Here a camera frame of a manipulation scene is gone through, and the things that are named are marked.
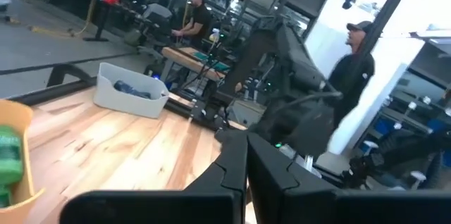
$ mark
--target green container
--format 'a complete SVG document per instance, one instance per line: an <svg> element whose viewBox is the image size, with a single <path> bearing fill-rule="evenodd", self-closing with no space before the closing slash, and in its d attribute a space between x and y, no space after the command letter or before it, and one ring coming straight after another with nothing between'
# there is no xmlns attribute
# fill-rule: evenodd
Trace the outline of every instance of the green container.
<svg viewBox="0 0 451 224"><path fill-rule="evenodd" d="M0 209L11 205L11 191L9 188L0 185Z"/></svg>
<svg viewBox="0 0 451 224"><path fill-rule="evenodd" d="M0 125L0 185L11 185L22 179L23 162L20 135L7 125Z"/></svg>

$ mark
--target black t-shirt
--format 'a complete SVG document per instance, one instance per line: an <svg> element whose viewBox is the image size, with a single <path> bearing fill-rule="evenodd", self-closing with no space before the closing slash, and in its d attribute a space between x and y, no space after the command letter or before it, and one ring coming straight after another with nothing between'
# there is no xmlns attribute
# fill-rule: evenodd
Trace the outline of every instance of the black t-shirt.
<svg viewBox="0 0 451 224"><path fill-rule="evenodd" d="M191 37L191 42L194 46L202 45L202 39L205 38L206 32L209 29L210 22L211 22L211 14L208 9L206 9L205 5L198 6L194 8L192 11L192 24L194 27L194 24L199 23L202 24L202 28L200 31Z"/></svg>
<svg viewBox="0 0 451 224"><path fill-rule="evenodd" d="M351 90L345 91L345 83L343 80L349 77L354 71L355 62L359 55L350 54L346 55L338 61L329 76L329 82L334 88L343 93L343 99L338 105L346 106L346 109L353 109L359 103L360 96L364 91L366 85L368 84L371 77L374 75L374 58L370 54L363 61L363 65L359 69L357 74L357 82L352 86Z"/></svg>

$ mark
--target black jacket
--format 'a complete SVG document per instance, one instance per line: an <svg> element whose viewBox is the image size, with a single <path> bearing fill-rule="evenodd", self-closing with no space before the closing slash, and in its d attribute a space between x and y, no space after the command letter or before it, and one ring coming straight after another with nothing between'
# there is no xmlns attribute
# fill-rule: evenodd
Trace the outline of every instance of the black jacket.
<svg viewBox="0 0 451 224"><path fill-rule="evenodd" d="M335 106L339 105L341 109L347 112L357 106L362 92L374 75L374 58L370 54L365 58L363 65L359 69L356 83L350 88L350 91L346 92L345 88L347 86L345 86L344 81L347 81L345 80L346 77L352 74L358 56L360 55L350 54L341 58L329 76L329 82L332 86L343 93L343 98Z"/></svg>

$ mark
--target white wall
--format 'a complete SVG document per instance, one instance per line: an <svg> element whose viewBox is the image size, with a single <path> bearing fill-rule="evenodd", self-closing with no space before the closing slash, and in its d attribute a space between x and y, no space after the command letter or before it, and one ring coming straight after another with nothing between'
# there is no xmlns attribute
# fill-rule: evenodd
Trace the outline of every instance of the white wall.
<svg viewBox="0 0 451 224"><path fill-rule="evenodd" d="M341 9L342 1L327 0L318 23L306 41L312 59L325 75L329 75L336 61L349 51L343 44L346 39L345 23L369 18L368 14L358 12L358 8L348 11ZM384 34L427 29L441 8L447 6L445 1L402 0L386 25ZM376 74L362 93L358 107L335 131L330 140L329 151L340 154L346 146L351 147L357 142L423 44L423 41L416 39L379 39L372 52Z"/></svg>

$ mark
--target yellow cable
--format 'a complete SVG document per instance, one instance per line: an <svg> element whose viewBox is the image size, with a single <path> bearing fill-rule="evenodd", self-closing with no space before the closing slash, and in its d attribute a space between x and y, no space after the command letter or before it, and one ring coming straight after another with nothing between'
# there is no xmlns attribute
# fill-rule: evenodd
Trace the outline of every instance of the yellow cable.
<svg viewBox="0 0 451 224"><path fill-rule="evenodd" d="M91 0L91 3L89 4L89 8L87 10L85 26L79 32L66 33L66 32L54 31L54 30L47 30L43 27L37 27L37 26L30 26L30 30L32 32L38 32L38 33L43 33L43 34L52 35L52 36L77 37L77 36L81 35L84 31L86 31L87 27L91 23L92 13L93 13L94 7L96 5L96 1L97 0Z"/></svg>
<svg viewBox="0 0 451 224"><path fill-rule="evenodd" d="M186 4L185 4L185 13L183 14L182 28L185 27L186 15L187 15L187 13L188 13L188 2L189 2L189 1L186 1Z"/></svg>

